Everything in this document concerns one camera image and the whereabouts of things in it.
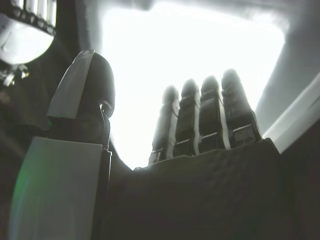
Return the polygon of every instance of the white robotic hand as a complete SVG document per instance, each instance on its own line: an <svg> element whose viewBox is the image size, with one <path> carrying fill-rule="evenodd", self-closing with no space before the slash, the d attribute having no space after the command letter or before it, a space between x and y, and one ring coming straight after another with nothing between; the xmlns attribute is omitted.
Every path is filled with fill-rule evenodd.
<svg viewBox="0 0 320 240"><path fill-rule="evenodd" d="M0 1L0 80L27 77L23 65L41 56L55 36L57 0Z"/></svg>

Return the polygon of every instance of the textured palm surface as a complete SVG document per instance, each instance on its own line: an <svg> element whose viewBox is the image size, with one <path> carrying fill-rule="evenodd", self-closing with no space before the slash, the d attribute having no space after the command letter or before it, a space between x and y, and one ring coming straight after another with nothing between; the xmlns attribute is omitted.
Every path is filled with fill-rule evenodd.
<svg viewBox="0 0 320 240"><path fill-rule="evenodd" d="M106 234L113 240L255 239L279 207L281 185L279 153L268 139L164 160L128 178Z"/></svg>

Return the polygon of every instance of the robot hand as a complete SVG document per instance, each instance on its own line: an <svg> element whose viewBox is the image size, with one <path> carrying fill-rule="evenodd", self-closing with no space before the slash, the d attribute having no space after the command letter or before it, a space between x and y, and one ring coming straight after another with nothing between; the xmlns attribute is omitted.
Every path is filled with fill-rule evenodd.
<svg viewBox="0 0 320 240"><path fill-rule="evenodd" d="M0 81L29 75L24 64L41 56L56 34L56 0L2 0L0 3Z"/></svg>
<svg viewBox="0 0 320 240"><path fill-rule="evenodd" d="M214 76L201 88L185 82L181 101L173 86L167 88L155 130L149 164L181 155L195 156L214 149L231 149L261 140L240 78L234 69L222 78L222 91Z"/></svg>

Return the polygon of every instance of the white glowing light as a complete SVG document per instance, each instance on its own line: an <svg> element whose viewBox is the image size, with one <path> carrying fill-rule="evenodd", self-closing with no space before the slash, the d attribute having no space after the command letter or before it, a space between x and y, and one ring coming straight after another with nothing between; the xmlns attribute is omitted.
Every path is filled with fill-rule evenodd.
<svg viewBox="0 0 320 240"><path fill-rule="evenodd" d="M103 56L115 79L111 139L130 167L144 167L152 151L162 94L181 92L193 78L201 88L209 75L237 70L256 108L284 44L277 28L181 5L151 11L113 9L103 24Z"/></svg>

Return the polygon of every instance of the light panel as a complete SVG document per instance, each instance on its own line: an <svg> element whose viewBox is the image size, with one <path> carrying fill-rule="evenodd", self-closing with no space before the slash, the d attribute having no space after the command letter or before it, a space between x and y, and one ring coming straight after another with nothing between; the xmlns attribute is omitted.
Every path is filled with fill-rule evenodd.
<svg viewBox="0 0 320 240"><path fill-rule="evenodd" d="M274 26L174 4L109 10L103 32L116 91L111 139L132 169L148 164L167 86L181 92L193 78L201 88L207 76L234 68L255 109L284 45Z"/></svg>

